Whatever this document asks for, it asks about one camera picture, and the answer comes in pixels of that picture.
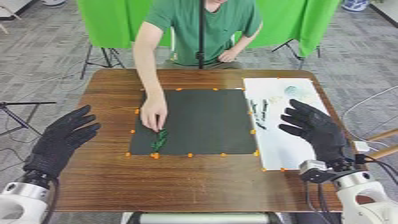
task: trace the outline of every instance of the green backdrop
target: green backdrop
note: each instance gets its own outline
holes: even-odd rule
[[[151,0],[78,0],[96,47],[132,47],[151,3]],[[306,57],[320,45],[338,5],[339,0],[258,0],[265,26],[249,47],[277,45],[297,39]],[[160,45],[171,46],[171,31]]]

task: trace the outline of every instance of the white paper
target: white paper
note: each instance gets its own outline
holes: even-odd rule
[[[300,137],[279,129],[279,124],[286,123],[281,120],[281,115],[286,107],[291,107],[290,99],[297,99],[327,113],[313,81],[277,78],[247,78],[243,81],[249,106],[251,102],[258,104],[258,120],[252,114],[252,125],[256,127],[263,167],[267,170],[281,170],[281,168],[297,170],[302,162],[315,159],[313,147]],[[268,102],[265,121],[261,115],[263,100]],[[263,122],[267,130],[259,128],[256,121]]]

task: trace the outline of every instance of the person's hand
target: person's hand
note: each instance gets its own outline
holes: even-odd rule
[[[290,101],[295,109],[286,108],[283,120],[293,125],[279,125],[279,128],[295,136],[300,136],[315,148],[316,160],[332,162],[343,158],[341,150],[347,145],[343,131],[327,114],[297,100]]]
[[[148,97],[140,108],[142,125],[158,132],[164,129],[167,118],[167,103],[164,95]]]
[[[240,52],[236,52],[233,49],[226,50],[222,55],[219,56],[220,62],[233,62],[236,59]]]
[[[75,150],[94,138],[101,128],[98,123],[84,127],[96,120],[96,116],[87,115],[89,112],[91,106],[87,105],[48,126],[25,161],[23,170],[37,170],[52,178],[59,178]]]

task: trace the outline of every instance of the green shirt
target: green shirt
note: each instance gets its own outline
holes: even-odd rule
[[[174,28],[176,47],[171,60],[181,65],[197,65],[199,0],[155,0],[146,22],[164,32]],[[217,63],[222,52],[233,47],[235,32],[242,31],[251,37],[259,24],[256,0],[227,0],[215,13],[206,11],[204,64]]]

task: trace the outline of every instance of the black robotic glove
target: black robotic glove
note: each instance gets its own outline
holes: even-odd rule
[[[87,105],[48,126],[25,161],[23,170],[36,170],[52,178],[59,178],[75,150],[94,138],[101,128],[98,123],[82,128],[96,120],[94,115],[85,116],[89,111],[91,106]]]
[[[315,148],[316,160],[327,164],[345,159],[347,138],[327,114],[297,100],[290,101],[295,109],[286,108],[283,120],[295,126],[279,125],[283,131],[300,136]]]

